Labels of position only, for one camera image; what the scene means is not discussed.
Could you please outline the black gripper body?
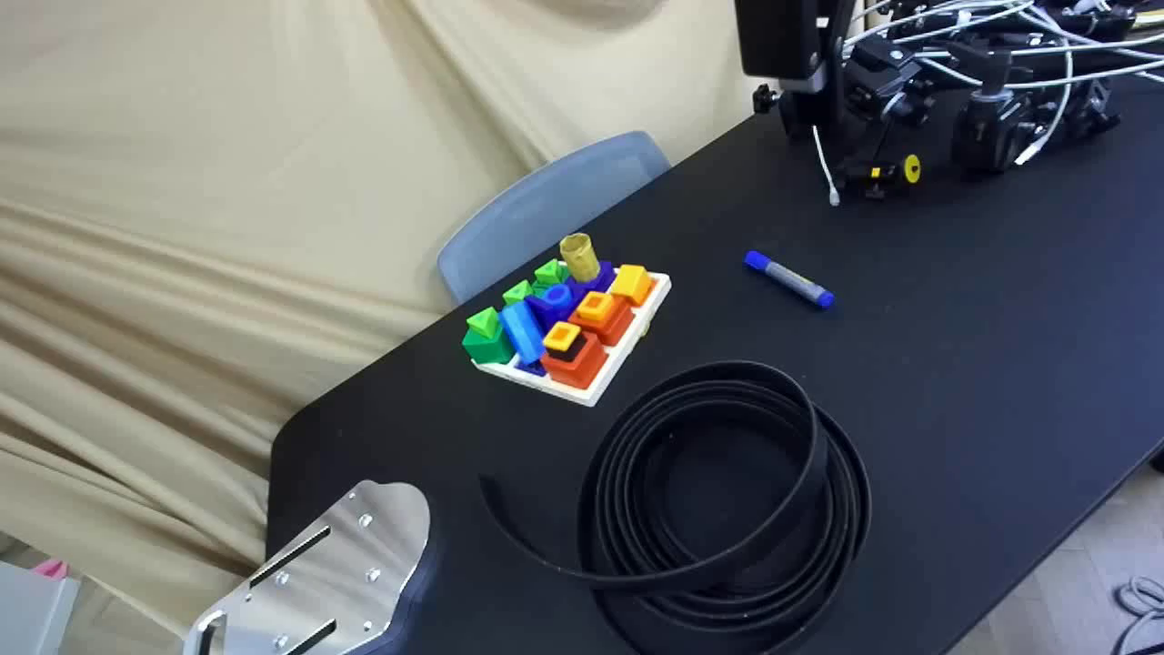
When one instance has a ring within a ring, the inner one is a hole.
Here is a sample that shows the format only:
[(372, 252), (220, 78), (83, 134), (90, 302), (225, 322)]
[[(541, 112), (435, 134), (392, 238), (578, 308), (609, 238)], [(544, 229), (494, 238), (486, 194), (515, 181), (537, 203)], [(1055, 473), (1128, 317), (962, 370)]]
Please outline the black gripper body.
[(886, 41), (857, 43), (832, 92), (785, 96), (777, 108), (785, 131), (812, 142), (832, 201), (917, 189), (928, 134), (948, 140), (962, 177), (989, 177), (1115, 123), (1106, 83), (1088, 81), (1077, 56), (1037, 81), (1006, 52), (948, 43), (905, 56)]

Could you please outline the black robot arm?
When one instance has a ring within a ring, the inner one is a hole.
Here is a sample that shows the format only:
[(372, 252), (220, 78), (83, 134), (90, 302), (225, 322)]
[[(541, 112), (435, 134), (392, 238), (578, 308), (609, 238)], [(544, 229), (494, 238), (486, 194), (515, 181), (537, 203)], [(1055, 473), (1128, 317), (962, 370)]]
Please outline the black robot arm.
[(830, 203), (894, 197), (931, 158), (989, 177), (1115, 123), (1106, 56), (1136, 11), (1106, 0), (734, 0), (756, 112), (802, 142)]

